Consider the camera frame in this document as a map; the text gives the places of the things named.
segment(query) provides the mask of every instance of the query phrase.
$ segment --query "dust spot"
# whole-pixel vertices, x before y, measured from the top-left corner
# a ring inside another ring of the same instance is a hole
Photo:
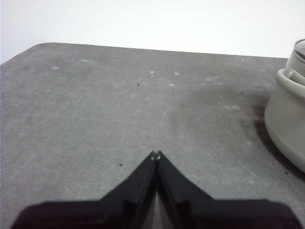
[[[227,110],[239,110],[240,106],[239,105],[232,105],[232,106],[224,106],[225,109]]]

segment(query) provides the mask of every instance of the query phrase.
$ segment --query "black object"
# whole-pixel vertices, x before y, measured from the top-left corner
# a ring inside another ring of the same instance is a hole
[[[139,229],[158,191],[175,229],[301,229],[291,211],[268,200],[215,200],[162,154],[151,152],[100,201],[47,202],[24,209],[12,229]]]

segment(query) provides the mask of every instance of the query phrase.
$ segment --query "gray mat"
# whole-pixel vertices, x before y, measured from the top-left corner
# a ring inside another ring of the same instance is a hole
[[[263,119],[285,63],[60,43],[14,57],[1,66],[1,228],[27,205],[101,198],[152,150],[213,198],[283,202],[305,225],[305,175]]]

